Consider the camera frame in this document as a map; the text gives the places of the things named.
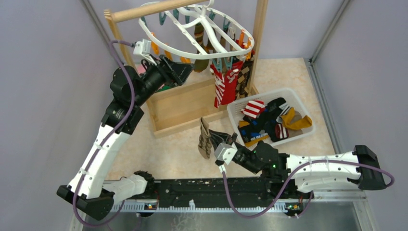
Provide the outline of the beige argyle sock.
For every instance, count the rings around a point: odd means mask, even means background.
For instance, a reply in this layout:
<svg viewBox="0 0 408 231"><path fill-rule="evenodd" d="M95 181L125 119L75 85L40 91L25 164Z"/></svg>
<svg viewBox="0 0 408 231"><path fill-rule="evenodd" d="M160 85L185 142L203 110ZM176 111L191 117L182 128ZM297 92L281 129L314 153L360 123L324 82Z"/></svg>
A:
<svg viewBox="0 0 408 231"><path fill-rule="evenodd" d="M203 117L200 118L200 136L198 150L204 159L210 159L212 144L210 141L209 124Z"/></svg>

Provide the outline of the teal clothes clip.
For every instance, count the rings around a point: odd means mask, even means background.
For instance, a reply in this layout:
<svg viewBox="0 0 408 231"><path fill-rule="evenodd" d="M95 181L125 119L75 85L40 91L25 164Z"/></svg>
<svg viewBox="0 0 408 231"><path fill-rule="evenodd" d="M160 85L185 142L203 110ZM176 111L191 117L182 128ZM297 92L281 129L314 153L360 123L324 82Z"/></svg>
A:
<svg viewBox="0 0 408 231"><path fill-rule="evenodd" d="M225 70L231 70L232 69L232 63L233 63L233 57L223 58L223 64L224 64L224 69Z"/></svg>
<svg viewBox="0 0 408 231"><path fill-rule="evenodd" d="M225 69L225 62L223 58L217 58L212 60L212 64L219 73L224 73L226 71Z"/></svg>

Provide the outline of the red white striped sock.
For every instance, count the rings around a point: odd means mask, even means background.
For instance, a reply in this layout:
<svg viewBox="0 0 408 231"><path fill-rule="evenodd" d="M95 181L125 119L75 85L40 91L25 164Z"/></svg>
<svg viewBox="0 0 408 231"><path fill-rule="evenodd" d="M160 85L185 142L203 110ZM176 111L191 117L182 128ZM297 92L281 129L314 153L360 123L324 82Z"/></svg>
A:
<svg viewBox="0 0 408 231"><path fill-rule="evenodd" d="M226 72L219 72L216 67L212 64L210 65L210 72L214 74L215 80L215 99L214 107L219 108L221 105L228 104L229 96L229 81L226 76Z"/></svg>

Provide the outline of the brown argyle sock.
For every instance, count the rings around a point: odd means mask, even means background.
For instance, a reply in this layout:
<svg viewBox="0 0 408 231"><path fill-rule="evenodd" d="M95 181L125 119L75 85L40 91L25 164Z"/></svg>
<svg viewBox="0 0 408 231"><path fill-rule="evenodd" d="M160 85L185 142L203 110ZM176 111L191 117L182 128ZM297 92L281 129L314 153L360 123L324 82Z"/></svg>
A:
<svg viewBox="0 0 408 231"><path fill-rule="evenodd" d="M245 98L249 95L249 80L253 69L254 57L246 60L237 76L237 84L235 89L235 99Z"/></svg>

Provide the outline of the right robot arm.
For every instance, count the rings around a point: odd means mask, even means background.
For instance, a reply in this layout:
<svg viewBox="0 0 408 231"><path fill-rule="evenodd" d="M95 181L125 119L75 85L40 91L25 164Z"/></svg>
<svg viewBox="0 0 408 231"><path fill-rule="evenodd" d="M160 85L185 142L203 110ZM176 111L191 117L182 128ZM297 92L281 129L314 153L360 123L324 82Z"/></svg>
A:
<svg viewBox="0 0 408 231"><path fill-rule="evenodd" d="M250 150L237 143L235 137L209 131L217 165L224 169L224 164L233 162L253 174L284 182L282 192L288 198L314 190L357 187L377 191L390 186L384 180L385 171L380 168L377 155L365 145L356 145L343 154L304 156L281 153L263 141Z"/></svg>

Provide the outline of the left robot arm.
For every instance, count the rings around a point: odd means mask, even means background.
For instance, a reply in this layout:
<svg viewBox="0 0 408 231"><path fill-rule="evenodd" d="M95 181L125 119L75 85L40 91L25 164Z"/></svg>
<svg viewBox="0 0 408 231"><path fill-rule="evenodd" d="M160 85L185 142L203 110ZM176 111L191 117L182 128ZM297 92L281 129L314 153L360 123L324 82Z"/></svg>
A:
<svg viewBox="0 0 408 231"><path fill-rule="evenodd" d="M183 85L194 65L173 62L164 55L150 63L142 60L145 72L121 64L113 73L110 88L113 100L105 110L97 138L79 172L57 190L57 195L95 220L104 219L119 203L135 195L152 197L154 182L151 174L137 171L114 183L105 178L117 153L133 134L144 115L141 106L163 85Z"/></svg>

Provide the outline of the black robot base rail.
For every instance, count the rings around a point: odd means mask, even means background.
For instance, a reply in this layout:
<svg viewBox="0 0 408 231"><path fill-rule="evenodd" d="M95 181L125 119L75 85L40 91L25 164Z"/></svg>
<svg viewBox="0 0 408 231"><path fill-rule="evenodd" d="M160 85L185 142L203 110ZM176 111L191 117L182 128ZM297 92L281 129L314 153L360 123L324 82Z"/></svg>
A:
<svg viewBox="0 0 408 231"><path fill-rule="evenodd" d="M155 200L160 208L185 208L193 201L196 208L236 209L260 207L265 209L275 200L297 199L285 206L286 215L300 215L306 209L305 199L314 198L312 192L298 191L294 180L285 184L286 177L262 174L252 178L150 180L144 193L134 200Z"/></svg>

